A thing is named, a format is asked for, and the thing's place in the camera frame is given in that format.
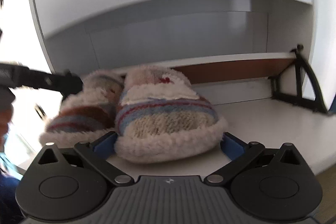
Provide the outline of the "person left hand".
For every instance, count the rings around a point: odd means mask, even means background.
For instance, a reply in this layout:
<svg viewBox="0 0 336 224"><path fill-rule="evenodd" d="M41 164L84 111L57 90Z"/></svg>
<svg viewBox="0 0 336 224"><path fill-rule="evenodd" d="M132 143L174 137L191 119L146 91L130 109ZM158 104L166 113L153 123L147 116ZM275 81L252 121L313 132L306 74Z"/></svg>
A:
<svg viewBox="0 0 336 224"><path fill-rule="evenodd" d="M6 110L1 110L0 115L0 134L5 135L9 129L9 123L11 122L13 116L13 106L10 105Z"/></svg>

